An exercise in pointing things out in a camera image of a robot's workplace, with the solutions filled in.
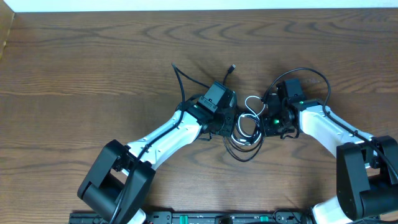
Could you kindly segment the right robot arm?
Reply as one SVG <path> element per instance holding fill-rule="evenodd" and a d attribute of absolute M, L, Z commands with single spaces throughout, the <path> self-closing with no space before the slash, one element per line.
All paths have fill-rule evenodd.
<path fill-rule="evenodd" d="M 267 94 L 266 128 L 290 128 L 316 139 L 336 158 L 336 196 L 313 206 L 301 223 L 382 223 L 397 210 L 397 141 L 362 132 L 320 100 L 304 95 Z"/>

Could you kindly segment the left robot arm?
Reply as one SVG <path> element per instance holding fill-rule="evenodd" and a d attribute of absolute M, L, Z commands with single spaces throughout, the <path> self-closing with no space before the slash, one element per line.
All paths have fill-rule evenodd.
<path fill-rule="evenodd" d="M 141 207 L 160 165 L 202 134 L 230 135 L 236 109 L 235 92 L 195 95 L 147 136 L 127 144 L 110 141 L 79 186 L 78 198 L 107 223 L 143 223 Z"/>

